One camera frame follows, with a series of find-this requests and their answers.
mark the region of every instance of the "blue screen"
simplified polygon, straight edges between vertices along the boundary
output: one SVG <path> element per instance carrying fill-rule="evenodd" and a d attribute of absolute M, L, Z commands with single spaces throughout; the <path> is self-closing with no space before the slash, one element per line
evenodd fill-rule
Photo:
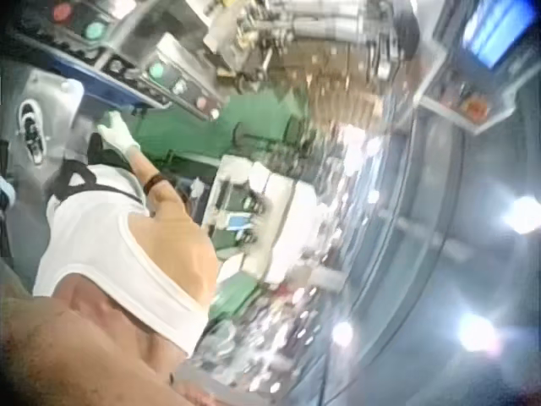
<path fill-rule="evenodd" d="M 482 0 L 466 24 L 462 45 L 491 69 L 536 18 L 529 0 Z"/>

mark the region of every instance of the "hand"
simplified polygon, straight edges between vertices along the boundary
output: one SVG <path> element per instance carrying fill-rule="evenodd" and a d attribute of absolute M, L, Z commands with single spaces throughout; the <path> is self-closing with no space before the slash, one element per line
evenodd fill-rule
<path fill-rule="evenodd" d="M 122 120 L 120 112 L 109 112 L 109 123 L 111 128 L 103 124 L 98 125 L 98 133 L 108 143 L 119 150 L 126 156 L 130 147 L 135 146 L 140 148 L 139 144 L 134 140 L 134 137 L 129 132 L 129 128 Z"/>

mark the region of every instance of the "black wristband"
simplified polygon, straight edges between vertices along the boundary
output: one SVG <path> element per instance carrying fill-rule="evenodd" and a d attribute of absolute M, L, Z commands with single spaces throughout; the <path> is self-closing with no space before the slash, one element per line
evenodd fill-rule
<path fill-rule="evenodd" d="M 161 173 L 157 173 L 152 178 L 149 179 L 149 181 L 145 184 L 143 187 L 143 191 L 145 192 L 145 195 L 148 195 L 152 188 L 156 186 L 156 184 L 159 184 L 162 180 L 167 180 Z"/>

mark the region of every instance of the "green button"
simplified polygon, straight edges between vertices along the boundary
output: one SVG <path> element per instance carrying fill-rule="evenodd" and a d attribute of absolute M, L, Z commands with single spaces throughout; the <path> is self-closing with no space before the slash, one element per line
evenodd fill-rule
<path fill-rule="evenodd" d="M 163 64 L 160 62 L 153 63 L 149 68 L 150 77 L 153 79 L 160 79 L 165 72 Z"/>
<path fill-rule="evenodd" d="M 89 24 L 85 30 L 85 37 L 89 40 L 99 40 L 105 34 L 106 26 L 100 21 L 95 21 Z"/>

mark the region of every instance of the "red button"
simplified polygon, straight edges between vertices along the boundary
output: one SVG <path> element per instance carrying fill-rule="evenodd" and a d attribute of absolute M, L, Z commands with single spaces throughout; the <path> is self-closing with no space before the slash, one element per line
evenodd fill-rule
<path fill-rule="evenodd" d="M 201 111 L 205 110 L 206 105 L 207 105 L 207 100 L 203 96 L 198 97 L 197 101 L 195 102 L 195 106 L 197 106 L 197 108 Z"/>
<path fill-rule="evenodd" d="M 73 11 L 74 10 L 71 7 L 70 3 L 60 3 L 54 8 L 52 12 L 52 18 L 57 23 L 62 23 L 63 21 L 69 18 L 69 16 L 71 15 Z"/>

